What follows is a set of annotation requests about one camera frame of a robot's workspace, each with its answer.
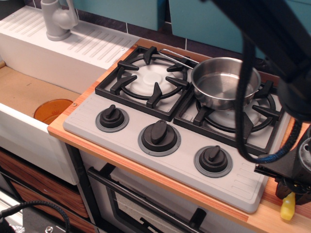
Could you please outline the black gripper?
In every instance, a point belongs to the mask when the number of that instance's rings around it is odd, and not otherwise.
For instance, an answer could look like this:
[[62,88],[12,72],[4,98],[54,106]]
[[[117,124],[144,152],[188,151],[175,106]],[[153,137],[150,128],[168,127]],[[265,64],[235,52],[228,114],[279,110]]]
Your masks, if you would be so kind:
[[279,199],[282,200],[294,192],[296,205],[304,205],[311,201],[310,145],[297,146],[276,162],[257,165],[255,172],[275,180],[275,195]]

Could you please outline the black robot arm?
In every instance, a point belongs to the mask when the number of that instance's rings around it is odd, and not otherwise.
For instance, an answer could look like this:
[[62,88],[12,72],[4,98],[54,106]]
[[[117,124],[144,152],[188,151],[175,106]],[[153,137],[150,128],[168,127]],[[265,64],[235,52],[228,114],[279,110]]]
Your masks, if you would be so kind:
[[[280,199],[295,194],[303,205],[311,200],[311,36],[283,0],[217,0],[215,5],[243,36],[242,68],[236,94],[236,144],[239,154],[256,164],[256,172],[273,177]],[[250,81],[256,49],[268,58],[280,77],[277,94],[294,119],[285,145],[271,155],[252,157],[245,147],[243,98]]]

